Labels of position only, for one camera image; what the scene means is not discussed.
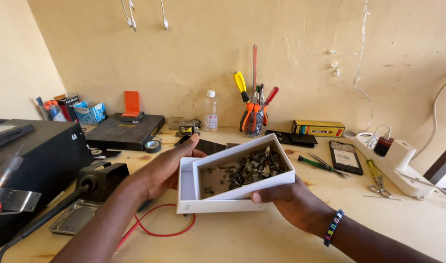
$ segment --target yellow wall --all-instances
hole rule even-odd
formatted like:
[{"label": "yellow wall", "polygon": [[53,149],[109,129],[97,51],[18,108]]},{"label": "yellow wall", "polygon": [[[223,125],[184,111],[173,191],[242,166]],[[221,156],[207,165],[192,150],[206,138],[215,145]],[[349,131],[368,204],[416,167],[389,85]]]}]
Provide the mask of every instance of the yellow wall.
[{"label": "yellow wall", "polygon": [[65,92],[26,0],[0,0],[0,118],[42,119],[36,100]]},{"label": "yellow wall", "polygon": [[[142,109],[166,117],[201,115],[205,91],[220,99],[220,125],[238,126],[245,109],[231,78],[281,91],[269,128],[293,119],[341,121],[362,131],[370,109],[352,87],[361,46],[364,0],[135,0],[137,32],[119,0],[28,0],[68,91],[123,111],[123,91],[138,90]],[[420,148],[431,130],[431,104],[446,81],[446,1],[370,0],[362,87],[375,129]],[[326,51],[335,50],[336,55]],[[341,75],[329,66],[338,62]],[[424,172],[446,149],[446,91],[436,138],[412,165]]]}]

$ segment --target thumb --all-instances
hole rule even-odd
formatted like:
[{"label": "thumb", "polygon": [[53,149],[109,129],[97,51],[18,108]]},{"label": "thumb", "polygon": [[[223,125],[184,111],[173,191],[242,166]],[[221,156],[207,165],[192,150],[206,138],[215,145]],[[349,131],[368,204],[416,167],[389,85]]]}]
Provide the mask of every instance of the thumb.
[{"label": "thumb", "polygon": [[291,184],[257,190],[252,193],[250,199],[256,204],[269,203],[273,201],[289,202],[293,198]]},{"label": "thumb", "polygon": [[181,159],[188,154],[192,154],[192,150],[197,146],[199,140],[199,135],[194,133],[187,141],[172,150],[173,157]]}]

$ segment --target beaded bracelet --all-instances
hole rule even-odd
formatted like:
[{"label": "beaded bracelet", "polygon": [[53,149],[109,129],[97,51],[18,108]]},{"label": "beaded bracelet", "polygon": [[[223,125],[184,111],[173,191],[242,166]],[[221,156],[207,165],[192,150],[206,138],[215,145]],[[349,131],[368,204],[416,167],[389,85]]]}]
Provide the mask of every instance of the beaded bracelet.
[{"label": "beaded bracelet", "polygon": [[335,231],[335,228],[337,227],[338,222],[340,222],[341,217],[344,215],[344,212],[340,209],[337,211],[337,214],[333,218],[332,224],[328,228],[327,234],[325,235],[325,240],[323,241],[323,244],[325,246],[330,245],[330,239],[333,236],[333,232]]}]

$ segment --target blue tissue box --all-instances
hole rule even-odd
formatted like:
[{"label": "blue tissue box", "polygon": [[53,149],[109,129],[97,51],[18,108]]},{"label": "blue tissue box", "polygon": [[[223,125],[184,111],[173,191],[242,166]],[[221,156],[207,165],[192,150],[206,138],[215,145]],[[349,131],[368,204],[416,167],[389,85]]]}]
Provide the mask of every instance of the blue tissue box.
[{"label": "blue tissue box", "polygon": [[82,101],[73,107],[80,124],[98,125],[106,119],[103,103]]}]

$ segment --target black cable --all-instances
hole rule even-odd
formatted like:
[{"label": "black cable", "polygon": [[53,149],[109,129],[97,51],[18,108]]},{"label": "black cable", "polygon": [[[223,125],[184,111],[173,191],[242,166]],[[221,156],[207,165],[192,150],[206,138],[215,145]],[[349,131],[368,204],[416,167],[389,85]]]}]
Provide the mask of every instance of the black cable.
[{"label": "black cable", "polygon": [[72,194],[64,198],[61,202],[59,202],[59,204],[57,204],[57,206],[53,207],[50,211],[46,212],[41,218],[27,225],[22,230],[20,230],[17,233],[17,235],[0,250],[0,262],[2,261],[2,256],[4,256],[4,253],[7,251],[7,249],[9,249],[17,242],[29,236],[35,230],[37,230],[46,222],[51,220],[51,218],[53,218],[58,213],[60,213],[61,211],[72,205],[76,200],[79,200],[89,190],[90,190],[90,185],[88,184],[77,188]]}]

